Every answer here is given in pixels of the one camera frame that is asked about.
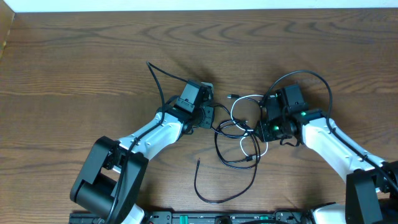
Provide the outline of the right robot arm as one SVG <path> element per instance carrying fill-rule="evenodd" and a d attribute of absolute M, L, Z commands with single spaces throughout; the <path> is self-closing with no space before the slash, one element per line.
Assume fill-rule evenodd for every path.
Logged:
<path fill-rule="evenodd" d="M 301 223 L 397 223 L 397 162 L 365 150 L 326 112 L 310 110 L 298 85 L 267 92 L 259 104 L 266 110 L 255 128 L 261 141 L 296 138 L 296 146 L 315 151 L 346 185 L 345 204 L 313 208 Z"/>

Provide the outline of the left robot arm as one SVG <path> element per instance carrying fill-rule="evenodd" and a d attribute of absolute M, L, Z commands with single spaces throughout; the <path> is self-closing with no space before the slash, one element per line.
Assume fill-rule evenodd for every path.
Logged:
<path fill-rule="evenodd" d="M 147 165 L 163 148 L 214 120 L 211 83 L 189 80 L 180 96 L 161 106 L 154 119 L 126 137 L 99 138 L 70 191 L 70 200 L 98 216 L 98 223 L 142 223 L 137 196 Z"/>

